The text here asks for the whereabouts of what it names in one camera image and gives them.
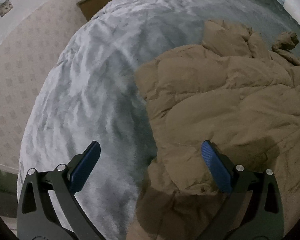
bed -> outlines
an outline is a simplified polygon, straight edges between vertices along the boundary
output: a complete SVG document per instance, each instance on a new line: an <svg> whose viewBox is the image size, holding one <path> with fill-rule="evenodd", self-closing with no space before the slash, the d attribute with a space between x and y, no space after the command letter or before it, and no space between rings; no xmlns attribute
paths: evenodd
<svg viewBox="0 0 300 240"><path fill-rule="evenodd" d="M268 49L283 31L295 31L300 41L300 26L276 0L111 1L71 38L35 101L22 139L18 196L30 168L52 170L98 141L101 158L75 196L107 239L124 239L156 155L133 74L169 49L200 44L211 18L251 26ZM293 53L300 57L300 43Z"/></svg>

wrinkled gray fabric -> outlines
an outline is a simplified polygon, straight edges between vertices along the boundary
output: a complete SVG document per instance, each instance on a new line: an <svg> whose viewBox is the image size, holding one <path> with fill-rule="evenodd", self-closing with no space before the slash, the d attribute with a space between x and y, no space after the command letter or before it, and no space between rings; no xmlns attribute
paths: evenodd
<svg viewBox="0 0 300 240"><path fill-rule="evenodd" d="M72 37L36 99L22 139L18 196L29 168L52 170L96 140L101 158L76 198L107 239L124 239L156 154L133 73L168 49L200 44L211 18L251 26L268 49L283 31L300 41L300 26L276 0L111 1ZM300 57L300 43L293 53Z"/></svg>

wooden nightstand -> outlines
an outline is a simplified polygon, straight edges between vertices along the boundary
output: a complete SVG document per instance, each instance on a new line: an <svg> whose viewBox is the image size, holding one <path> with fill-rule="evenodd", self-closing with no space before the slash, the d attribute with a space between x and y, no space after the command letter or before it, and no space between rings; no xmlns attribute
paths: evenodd
<svg viewBox="0 0 300 240"><path fill-rule="evenodd" d="M77 3L83 15L89 21L98 11L100 11L111 0L81 0Z"/></svg>

gray cat sticker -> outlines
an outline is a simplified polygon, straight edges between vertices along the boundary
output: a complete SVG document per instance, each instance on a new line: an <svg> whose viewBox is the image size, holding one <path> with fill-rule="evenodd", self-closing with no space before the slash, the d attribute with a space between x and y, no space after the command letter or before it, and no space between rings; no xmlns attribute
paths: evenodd
<svg viewBox="0 0 300 240"><path fill-rule="evenodd" d="M12 8L12 3L10 3L9 0L5 0L3 3L0 3L0 17L6 15Z"/></svg>

blanket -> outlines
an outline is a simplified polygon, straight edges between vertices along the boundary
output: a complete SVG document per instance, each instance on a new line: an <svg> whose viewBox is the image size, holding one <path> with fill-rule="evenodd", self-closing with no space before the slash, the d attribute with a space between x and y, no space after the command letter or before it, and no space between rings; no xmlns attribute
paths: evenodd
<svg viewBox="0 0 300 240"><path fill-rule="evenodd" d="M75 197L107 239L123 240L157 152L134 72L169 49L201 44L211 18L253 27L268 49L281 32L295 31L300 57L300 26L276 0L112 0L76 32L47 76L22 139L18 194L28 169L53 170L96 140L101 158Z"/></svg>
<svg viewBox="0 0 300 240"><path fill-rule="evenodd" d="M268 51L243 24L205 22L202 45L169 50L142 65L136 84L158 148L127 240L196 239L221 207L201 156L205 140L234 165L272 169L285 233L300 218L300 58L282 33Z"/></svg>

